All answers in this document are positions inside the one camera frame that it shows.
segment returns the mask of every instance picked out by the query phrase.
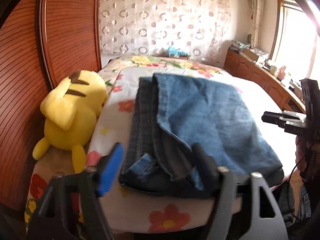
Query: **plush toy body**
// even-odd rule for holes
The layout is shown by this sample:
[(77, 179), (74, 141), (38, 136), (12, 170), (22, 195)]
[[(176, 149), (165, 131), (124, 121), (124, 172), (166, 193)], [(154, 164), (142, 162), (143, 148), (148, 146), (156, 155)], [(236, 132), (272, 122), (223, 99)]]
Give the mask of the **plush toy body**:
[(39, 160), (50, 145), (72, 151), (73, 168), (83, 170), (86, 154), (83, 146), (90, 140), (108, 98), (104, 80), (87, 70), (74, 72), (63, 79), (40, 105), (46, 117), (44, 138), (35, 146), (32, 156)]

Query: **blue gripper pad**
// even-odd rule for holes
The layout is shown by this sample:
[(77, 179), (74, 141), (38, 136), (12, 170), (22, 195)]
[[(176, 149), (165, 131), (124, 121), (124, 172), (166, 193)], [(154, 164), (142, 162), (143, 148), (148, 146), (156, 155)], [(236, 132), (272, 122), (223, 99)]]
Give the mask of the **blue gripper pad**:
[(97, 164), (97, 172), (99, 174), (99, 184), (97, 186), (97, 195), (102, 197), (107, 193), (116, 178), (117, 171), (121, 165), (124, 155), (124, 148), (121, 143), (116, 143), (110, 154), (101, 157)]

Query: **window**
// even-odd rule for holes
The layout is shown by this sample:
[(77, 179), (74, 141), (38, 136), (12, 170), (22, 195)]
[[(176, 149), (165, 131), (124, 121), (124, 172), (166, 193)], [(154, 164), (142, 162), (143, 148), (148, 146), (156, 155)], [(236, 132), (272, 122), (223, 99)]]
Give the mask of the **window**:
[(308, 16), (294, 0), (278, 0), (278, 32), (272, 60), (286, 66), (294, 81), (320, 80), (320, 38)]

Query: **metal bolt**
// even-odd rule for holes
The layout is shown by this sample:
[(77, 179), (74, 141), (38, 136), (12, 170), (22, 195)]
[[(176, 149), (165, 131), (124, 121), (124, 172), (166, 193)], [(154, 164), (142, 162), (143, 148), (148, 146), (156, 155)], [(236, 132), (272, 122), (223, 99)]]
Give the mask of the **metal bolt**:
[(217, 170), (220, 172), (228, 172), (229, 171), (229, 169), (225, 166), (218, 166)]
[(256, 178), (256, 179), (262, 178), (262, 174), (260, 172), (256, 172), (256, 171), (252, 172), (251, 176)]
[(97, 167), (96, 166), (88, 166), (85, 170), (87, 172), (95, 172), (97, 170)]
[(57, 178), (61, 178), (64, 176), (64, 173), (63, 172), (56, 172), (52, 177), (57, 179)]

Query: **black cable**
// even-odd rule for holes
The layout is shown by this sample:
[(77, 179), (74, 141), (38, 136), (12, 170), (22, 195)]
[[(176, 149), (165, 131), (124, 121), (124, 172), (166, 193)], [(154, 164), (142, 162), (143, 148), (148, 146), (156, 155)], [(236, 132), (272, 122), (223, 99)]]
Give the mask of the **black cable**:
[(301, 219), (299, 219), (298, 217), (295, 216), (295, 214), (292, 212), (292, 209), (290, 208), (290, 203), (289, 203), (289, 189), (290, 189), (290, 179), (292, 177), (292, 174), (294, 172), (294, 170), (296, 169), (296, 167), (300, 164), (300, 162), (306, 157), (307, 154), (311, 154), (311, 149), (313, 147), (313, 145), (310, 147), (310, 148), (307, 148), (306, 149), (306, 153), (304, 154), (304, 156), (301, 158), (300, 161), (298, 161), (298, 163), (295, 165), (295, 167), (293, 168), (293, 170), (291, 171), (291, 174), (289, 176), (289, 179), (288, 179), (288, 186), (287, 186), (287, 202), (288, 202), (288, 207), (289, 207), (289, 210), (290, 210), (290, 213), (293, 215), (293, 217), (298, 220), (298, 221), (301, 221)]

